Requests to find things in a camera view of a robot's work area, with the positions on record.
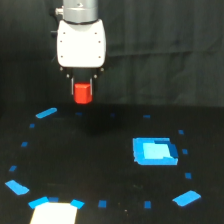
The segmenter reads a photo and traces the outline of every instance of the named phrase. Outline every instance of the dark floor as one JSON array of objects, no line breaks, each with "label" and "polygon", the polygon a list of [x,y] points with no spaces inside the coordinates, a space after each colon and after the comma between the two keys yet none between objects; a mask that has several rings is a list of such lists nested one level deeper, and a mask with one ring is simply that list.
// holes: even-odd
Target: dark floor
[{"label": "dark floor", "polygon": [[[44,196],[85,202],[77,224],[223,223],[224,110],[53,106],[58,112],[41,120],[35,115],[52,105],[11,107],[1,117],[1,224],[29,224],[33,210],[28,202]],[[151,118],[144,119],[145,114]],[[178,166],[135,163],[135,137],[170,138],[178,149]],[[17,170],[10,173],[12,165]],[[185,179],[185,172],[192,173],[192,180]],[[5,186],[12,179],[30,192],[14,194]],[[185,208],[172,202],[189,190],[202,198]],[[99,200],[107,201],[106,209],[98,208]],[[151,201],[151,210],[144,209],[144,201]]]}]

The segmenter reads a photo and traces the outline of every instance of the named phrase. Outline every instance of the white square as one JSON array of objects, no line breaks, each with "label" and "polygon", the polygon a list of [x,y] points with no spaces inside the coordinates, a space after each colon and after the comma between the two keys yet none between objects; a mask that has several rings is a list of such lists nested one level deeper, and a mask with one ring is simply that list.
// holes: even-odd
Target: white square
[{"label": "white square", "polygon": [[77,208],[68,203],[38,205],[30,224],[74,224]]},{"label": "white square", "polygon": [[144,143],[143,150],[145,159],[173,158],[170,156],[170,150],[166,144]]}]

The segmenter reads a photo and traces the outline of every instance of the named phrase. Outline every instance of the blue square marker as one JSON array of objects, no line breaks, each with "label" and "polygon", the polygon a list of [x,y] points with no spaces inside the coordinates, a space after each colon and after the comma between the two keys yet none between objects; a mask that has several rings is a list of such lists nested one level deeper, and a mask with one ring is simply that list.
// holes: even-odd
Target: blue square marker
[{"label": "blue square marker", "polygon": [[77,113],[75,113],[77,116],[82,116],[82,113],[80,113],[80,112],[77,112]]},{"label": "blue square marker", "polygon": [[144,208],[150,209],[151,208],[151,202],[150,201],[145,201]]},{"label": "blue square marker", "polygon": [[21,147],[27,147],[27,145],[28,145],[28,142],[23,142]]},{"label": "blue square marker", "polygon": [[179,134],[180,135],[184,135],[184,131],[183,130],[179,130]]},{"label": "blue square marker", "polygon": [[191,179],[191,173],[185,173],[186,179]]},{"label": "blue square marker", "polygon": [[74,206],[74,207],[77,207],[78,209],[82,208],[82,206],[84,205],[85,203],[81,202],[81,201],[77,201],[77,200],[73,200],[71,202],[71,205]]},{"label": "blue square marker", "polygon": [[35,127],[35,124],[30,124],[30,128],[34,128]]},{"label": "blue square marker", "polygon": [[17,168],[17,166],[11,166],[11,168],[9,169],[9,171],[10,171],[10,172],[13,172],[13,171],[16,170],[16,168]]},{"label": "blue square marker", "polygon": [[57,197],[50,197],[48,198],[49,202],[58,202],[58,198]]},{"label": "blue square marker", "polygon": [[188,155],[187,149],[182,149],[182,152],[183,152],[184,155]]},{"label": "blue square marker", "polygon": [[107,207],[107,202],[106,201],[99,201],[98,207],[99,208],[106,208]]},{"label": "blue square marker", "polygon": [[143,118],[150,118],[150,115],[143,115]]}]

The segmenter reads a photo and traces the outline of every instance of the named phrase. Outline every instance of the tape strip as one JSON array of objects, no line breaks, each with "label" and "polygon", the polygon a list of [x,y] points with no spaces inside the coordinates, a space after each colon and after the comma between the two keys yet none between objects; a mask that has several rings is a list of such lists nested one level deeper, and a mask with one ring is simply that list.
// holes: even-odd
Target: tape strip
[{"label": "tape strip", "polygon": [[47,203],[47,202],[49,202],[48,198],[47,197],[43,197],[43,198],[37,199],[35,201],[31,201],[28,204],[29,204],[30,208],[34,209],[38,205],[42,205],[42,204]]},{"label": "tape strip", "polygon": [[77,200],[73,200],[71,205],[77,207],[78,209],[82,208],[85,203]]},{"label": "tape strip", "polygon": [[22,194],[26,194],[27,192],[29,192],[29,189],[18,184],[16,181],[11,180],[7,183],[5,183],[5,185],[7,187],[9,187],[14,193],[16,193],[17,195],[22,195]]},{"label": "tape strip", "polygon": [[57,112],[57,109],[56,108],[51,108],[49,110],[46,110],[46,111],[43,111],[43,112],[37,114],[36,117],[39,118],[39,119],[42,119],[42,118],[47,117],[47,116],[49,116],[49,115],[51,115],[55,112]]},{"label": "tape strip", "polygon": [[179,197],[173,199],[173,201],[176,202],[179,206],[183,207],[196,201],[199,198],[201,198],[201,195],[197,194],[194,191],[188,191],[187,193],[182,194]]}]

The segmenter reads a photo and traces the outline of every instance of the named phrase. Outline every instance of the black background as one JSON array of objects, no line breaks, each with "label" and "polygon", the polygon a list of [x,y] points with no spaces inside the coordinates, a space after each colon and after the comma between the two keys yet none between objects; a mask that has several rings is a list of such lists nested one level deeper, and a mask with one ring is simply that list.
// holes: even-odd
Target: black background
[{"label": "black background", "polygon": [[[30,223],[28,203],[44,196],[85,202],[76,224],[223,223],[223,109],[58,105],[57,113],[35,118],[46,108],[14,106],[0,120],[2,224]],[[144,114],[151,118],[143,119]],[[178,165],[138,165],[132,148],[136,137],[169,137]],[[17,169],[9,172],[12,165]],[[185,179],[187,172],[191,180]],[[5,186],[10,180],[30,192],[17,196]],[[172,202],[189,190],[201,199],[183,208]],[[107,201],[106,209],[98,208],[99,200]],[[144,209],[144,201],[152,208]]]},{"label": "black background", "polygon": [[[2,105],[72,103],[59,71],[59,0],[0,2]],[[99,0],[111,68],[98,80],[96,103],[224,105],[222,0]]]}]

